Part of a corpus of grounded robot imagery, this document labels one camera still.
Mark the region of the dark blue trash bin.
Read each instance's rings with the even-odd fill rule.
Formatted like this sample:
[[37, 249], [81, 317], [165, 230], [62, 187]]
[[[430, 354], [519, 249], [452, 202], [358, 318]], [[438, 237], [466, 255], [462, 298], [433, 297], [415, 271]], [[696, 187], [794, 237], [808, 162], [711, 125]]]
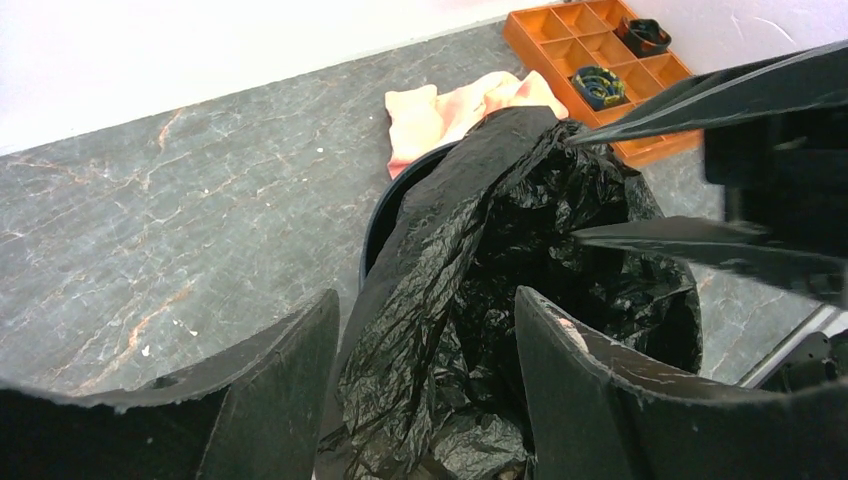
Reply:
[[392, 180], [381, 195], [365, 231], [359, 261], [359, 290], [363, 289], [370, 269], [396, 226], [406, 193], [425, 179], [457, 144], [459, 141], [454, 141], [422, 155]]

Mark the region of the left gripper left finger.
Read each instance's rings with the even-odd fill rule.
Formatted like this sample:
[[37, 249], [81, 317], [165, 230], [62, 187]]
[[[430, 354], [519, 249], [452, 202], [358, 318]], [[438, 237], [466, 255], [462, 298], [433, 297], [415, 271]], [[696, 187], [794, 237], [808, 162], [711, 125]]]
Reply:
[[309, 479], [340, 326], [332, 290], [132, 390], [1, 385], [5, 479]]

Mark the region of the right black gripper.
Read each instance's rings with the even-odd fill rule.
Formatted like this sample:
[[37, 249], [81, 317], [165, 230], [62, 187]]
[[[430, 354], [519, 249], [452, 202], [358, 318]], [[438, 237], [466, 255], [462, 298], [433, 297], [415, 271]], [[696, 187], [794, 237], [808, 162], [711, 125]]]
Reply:
[[663, 255], [847, 306], [847, 42], [677, 82], [568, 145], [704, 129], [726, 223], [673, 216], [574, 231], [583, 245]]

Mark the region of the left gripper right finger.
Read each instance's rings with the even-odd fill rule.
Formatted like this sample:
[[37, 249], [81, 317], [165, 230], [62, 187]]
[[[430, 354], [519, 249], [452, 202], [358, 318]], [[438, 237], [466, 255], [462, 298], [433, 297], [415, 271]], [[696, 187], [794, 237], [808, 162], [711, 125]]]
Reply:
[[740, 388], [659, 362], [515, 295], [537, 479], [843, 479], [847, 383]]

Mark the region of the black plastic trash bag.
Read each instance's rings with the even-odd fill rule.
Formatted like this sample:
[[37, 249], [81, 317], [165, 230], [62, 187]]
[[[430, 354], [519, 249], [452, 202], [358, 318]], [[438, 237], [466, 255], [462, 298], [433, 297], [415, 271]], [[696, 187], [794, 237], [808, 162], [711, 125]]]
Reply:
[[533, 288], [588, 326], [696, 373], [695, 279], [574, 232], [658, 218], [640, 172], [547, 107], [488, 115], [406, 194], [354, 305], [325, 479], [521, 479], [533, 440], [514, 297]]

